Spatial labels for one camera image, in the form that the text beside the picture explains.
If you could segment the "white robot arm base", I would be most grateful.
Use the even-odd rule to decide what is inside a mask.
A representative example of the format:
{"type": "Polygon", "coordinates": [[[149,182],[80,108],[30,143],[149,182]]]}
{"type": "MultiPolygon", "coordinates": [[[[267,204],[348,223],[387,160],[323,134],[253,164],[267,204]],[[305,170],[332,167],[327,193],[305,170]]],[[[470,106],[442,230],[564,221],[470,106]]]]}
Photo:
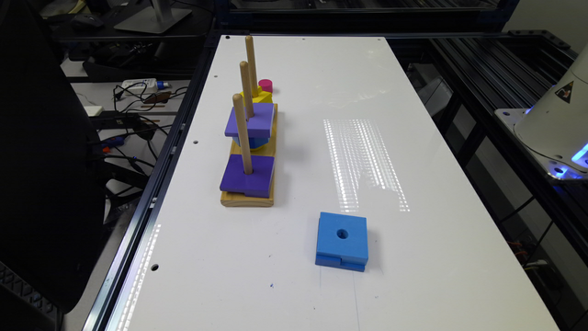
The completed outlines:
{"type": "Polygon", "coordinates": [[[587,50],[531,108],[499,108],[494,115],[548,177],[587,178],[587,50]]]}

